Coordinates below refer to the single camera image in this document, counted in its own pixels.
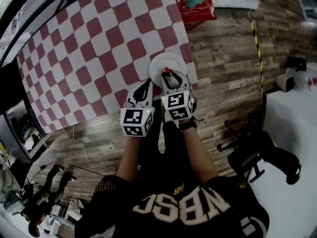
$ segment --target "black chair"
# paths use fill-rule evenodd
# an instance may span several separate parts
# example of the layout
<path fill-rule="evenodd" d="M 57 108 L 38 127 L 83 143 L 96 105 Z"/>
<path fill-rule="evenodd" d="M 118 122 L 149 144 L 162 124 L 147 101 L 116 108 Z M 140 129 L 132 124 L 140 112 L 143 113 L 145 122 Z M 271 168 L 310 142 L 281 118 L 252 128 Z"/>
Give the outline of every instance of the black chair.
<path fill-rule="evenodd" d="M 278 148 L 274 145 L 269 134 L 266 131 L 260 131 L 248 136 L 253 116 L 248 115 L 248 124 L 243 129 L 241 135 L 235 132 L 225 121 L 225 126 L 237 138 L 226 147 L 217 145 L 219 151 L 230 149 L 238 146 L 229 156 L 228 162 L 237 174 L 244 174 L 254 168 L 256 176 L 250 180 L 250 183 L 255 182 L 264 174 L 264 170 L 260 172 L 257 163 L 263 159 L 271 163 L 286 174 L 286 182 L 295 184 L 300 178 L 301 165 L 299 159 L 292 153 Z"/>

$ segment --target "white marker cube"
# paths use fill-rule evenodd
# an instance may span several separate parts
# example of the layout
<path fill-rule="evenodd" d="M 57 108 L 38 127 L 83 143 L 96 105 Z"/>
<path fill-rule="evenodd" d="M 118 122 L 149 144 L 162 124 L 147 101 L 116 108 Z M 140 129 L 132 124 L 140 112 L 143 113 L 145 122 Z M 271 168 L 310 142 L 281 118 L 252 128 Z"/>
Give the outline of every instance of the white marker cube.
<path fill-rule="evenodd" d="M 165 110 L 173 120 L 184 120 L 192 117 L 193 100 L 189 91 L 173 93 L 161 97 Z"/>
<path fill-rule="evenodd" d="M 120 125 L 126 136 L 145 137 L 153 123 L 154 108 L 121 109 Z"/>

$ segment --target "white plate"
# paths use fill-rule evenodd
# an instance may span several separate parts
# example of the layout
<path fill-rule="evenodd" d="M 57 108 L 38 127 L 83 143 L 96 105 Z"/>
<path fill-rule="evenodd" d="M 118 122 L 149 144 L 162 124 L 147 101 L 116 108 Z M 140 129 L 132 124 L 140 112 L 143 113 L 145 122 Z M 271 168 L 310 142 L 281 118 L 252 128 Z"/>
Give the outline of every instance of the white plate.
<path fill-rule="evenodd" d="M 168 67 L 169 69 L 178 70 L 187 75 L 187 67 L 183 58 L 171 52 L 164 52 L 157 55 L 150 63 L 150 77 L 153 83 L 160 88 L 162 87 L 160 76 L 162 71 Z"/>

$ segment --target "black t-shirt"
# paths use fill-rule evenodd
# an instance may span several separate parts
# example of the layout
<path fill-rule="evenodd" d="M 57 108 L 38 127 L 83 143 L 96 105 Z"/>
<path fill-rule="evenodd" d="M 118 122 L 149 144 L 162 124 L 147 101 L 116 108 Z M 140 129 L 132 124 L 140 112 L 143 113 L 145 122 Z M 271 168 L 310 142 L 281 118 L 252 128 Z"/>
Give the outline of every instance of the black t-shirt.
<path fill-rule="evenodd" d="M 113 237 L 265 237 L 269 218 L 244 177 L 166 181 L 137 187 L 106 176 L 97 185 L 76 238 Z"/>

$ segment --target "wood plank flooring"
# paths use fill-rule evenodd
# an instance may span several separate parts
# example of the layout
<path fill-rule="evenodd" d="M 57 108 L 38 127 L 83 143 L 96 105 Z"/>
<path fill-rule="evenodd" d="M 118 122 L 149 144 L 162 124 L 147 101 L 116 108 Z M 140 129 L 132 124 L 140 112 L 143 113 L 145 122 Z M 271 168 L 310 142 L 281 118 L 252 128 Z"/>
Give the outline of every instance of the wood plank flooring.
<path fill-rule="evenodd" d="M 220 174 L 232 176 L 234 171 L 227 162 L 232 150 L 219 153 L 216 146 L 233 139 L 223 126 L 227 119 L 237 129 L 244 124 L 247 114 L 253 112 L 256 114 L 254 129 L 261 128 L 260 63 L 248 11 L 216 9 L 216 14 L 217 20 L 205 22 L 188 33 L 199 79 L 199 88 L 194 92 L 198 98 L 195 116 L 204 119 L 198 133 Z M 275 77 L 284 72 L 288 55 L 307 60 L 316 56 L 317 24 L 304 22 L 298 0 L 263 1 L 250 15 L 264 61 L 264 89 L 270 89 Z M 53 161 L 70 162 L 103 175 L 114 173 L 114 169 L 106 170 L 89 162 L 72 136 L 73 127 L 55 132 L 49 149 L 32 166 L 28 178 L 31 179 L 41 165 Z M 76 125 L 74 136 L 92 160 L 105 167 L 118 167 L 126 140 L 119 125 L 119 113 Z M 164 149 L 162 133 L 159 148 Z M 35 181 L 44 184 L 52 166 L 41 171 Z M 89 201 L 102 178 L 77 168 L 73 168 L 73 172 L 77 181 L 67 186 L 62 198 L 64 204 L 71 198 Z M 59 179 L 54 180 L 54 188 Z"/>

